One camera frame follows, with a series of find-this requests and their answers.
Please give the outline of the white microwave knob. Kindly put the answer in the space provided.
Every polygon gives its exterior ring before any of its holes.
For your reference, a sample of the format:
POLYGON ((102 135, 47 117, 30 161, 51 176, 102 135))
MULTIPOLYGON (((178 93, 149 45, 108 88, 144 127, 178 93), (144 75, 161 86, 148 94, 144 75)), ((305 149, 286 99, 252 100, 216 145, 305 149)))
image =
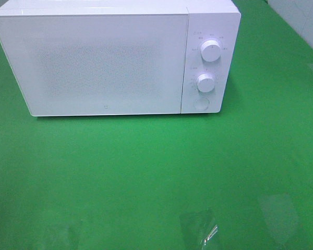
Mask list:
POLYGON ((213 62, 221 56, 221 45, 215 39, 210 39, 202 43, 200 47, 201 57, 206 62, 213 62))
POLYGON ((201 74, 197 78, 197 88, 201 93, 209 93, 215 88, 215 77, 209 73, 201 74))

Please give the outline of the round white door button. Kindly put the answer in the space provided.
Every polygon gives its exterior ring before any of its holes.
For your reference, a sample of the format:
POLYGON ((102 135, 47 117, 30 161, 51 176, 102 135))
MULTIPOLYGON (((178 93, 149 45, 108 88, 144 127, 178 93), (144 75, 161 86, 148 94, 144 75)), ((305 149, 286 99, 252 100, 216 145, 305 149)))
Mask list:
POLYGON ((194 107, 198 111, 204 111, 209 107, 209 100, 207 98, 200 98, 195 100, 194 107))

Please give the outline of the white microwave door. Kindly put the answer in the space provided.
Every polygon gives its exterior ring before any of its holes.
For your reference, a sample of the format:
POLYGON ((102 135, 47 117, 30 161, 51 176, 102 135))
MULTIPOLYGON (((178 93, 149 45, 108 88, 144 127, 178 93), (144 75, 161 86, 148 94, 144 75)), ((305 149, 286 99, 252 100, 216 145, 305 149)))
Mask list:
POLYGON ((187 15, 0 17, 33 116, 177 114, 187 15))

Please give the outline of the white microwave oven body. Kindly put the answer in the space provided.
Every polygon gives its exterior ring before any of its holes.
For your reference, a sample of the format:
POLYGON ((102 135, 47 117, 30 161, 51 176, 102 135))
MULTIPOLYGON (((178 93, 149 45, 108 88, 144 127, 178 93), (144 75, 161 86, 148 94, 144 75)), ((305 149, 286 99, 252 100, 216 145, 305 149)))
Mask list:
POLYGON ((20 16, 106 16, 187 15, 187 33, 181 109, 178 114, 218 113, 221 110, 233 57, 241 14, 232 1, 7 1, 0 17, 20 16), (203 42, 215 39, 221 56, 213 62, 201 57, 203 42), (197 78, 204 73, 215 77, 215 88, 201 93, 197 78), (209 107, 198 111, 194 102, 207 98, 209 107))

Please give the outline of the green table mat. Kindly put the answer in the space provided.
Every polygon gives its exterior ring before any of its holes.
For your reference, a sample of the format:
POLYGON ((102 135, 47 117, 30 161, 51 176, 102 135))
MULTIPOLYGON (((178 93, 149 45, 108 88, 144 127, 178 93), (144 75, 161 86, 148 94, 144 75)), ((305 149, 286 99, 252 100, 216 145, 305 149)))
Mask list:
POLYGON ((313 49, 236 5, 217 114, 36 118, 0 45, 0 249, 313 249, 313 49))

